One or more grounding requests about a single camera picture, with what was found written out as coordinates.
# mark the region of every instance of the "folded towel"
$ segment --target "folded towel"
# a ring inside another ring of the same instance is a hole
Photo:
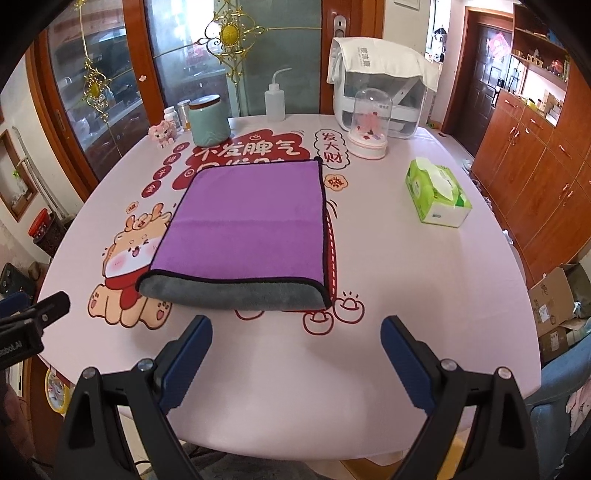
[[[331,304],[327,239],[319,159],[207,168],[137,287],[204,308],[321,310]]]

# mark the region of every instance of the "gold decorative ornament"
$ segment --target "gold decorative ornament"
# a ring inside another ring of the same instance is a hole
[[[86,69],[86,74],[84,75],[85,83],[82,100],[89,107],[95,109],[106,122],[109,118],[109,113],[106,111],[109,106],[106,94],[109,92],[109,83],[111,80],[97,70],[92,60],[88,57],[84,59],[84,68]]]
[[[111,79],[107,78],[96,67],[92,59],[88,55],[86,48],[86,39],[84,37],[84,26],[82,24],[82,5],[87,0],[76,0],[74,4],[78,9],[80,17],[80,35],[82,36],[82,46],[84,47],[84,68],[86,73],[84,75],[84,89],[82,93],[82,101],[86,102],[89,107],[98,112],[100,118],[105,122],[109,119],[109,113],[106,111],[109,103],[107,101],[107,94],[110,92],[109,84]]]
[[[238,5],[238,0],[222,0],[220,8],[213,13],[213,19],[197,40],[207,51],[224,64],[227,77],[237,85],[242,76],[241,64],[256,42],[256,36],[271,30],[321,30],[320,27],[273,27],[265,28]]]

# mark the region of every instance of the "blue gripper pad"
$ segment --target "blue gripper pad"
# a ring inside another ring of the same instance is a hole
[[[435,409],[433,375],[437,375],[437,372],[433,371],[433,368],[436,369],[435,365],[425,365],[430,360],[429,356],[422,355],[423,352],[420,351],[421,344],[425,344],[417,342],[396,315],[384,319],[380,337],[413,405],[430,415]]]
[[[212,338],[211,320],[197,315],[183,334],[167,343],[156,357],[154,384],[160,393],[158,404],[165,415],[183,401]]]
[[[24,312],[31,306],[31,297],[18,291],[0,301],[0,318],[10,317],[16,312]]]

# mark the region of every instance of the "black clamp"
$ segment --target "black clamp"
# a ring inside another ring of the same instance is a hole
[[[80,376],[57,446],[54,478],[138,480],[118,406],[128,406],[159,480],[200,480],[166,414],[181,404],[213,337],[211,321],[196,316],[178,340],[131,370]]]
[[[470,435],[454,479],[539,480],[530,420],[512,372],[466,372],[439,360],[414,339],[397,316],[382,322],[382,346],[415,407],[427,414],[393,480],[435,480],[465,407],[476,406]]]

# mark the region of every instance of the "chair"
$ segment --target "chair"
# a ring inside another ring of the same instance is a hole
[[[566,454],[572,454],[591,427],[589,415],[570,436],[566,403],[591,377],[591,335],[542,369],[542,386],[525,399],[540,461],[540,478],[554,478]]]

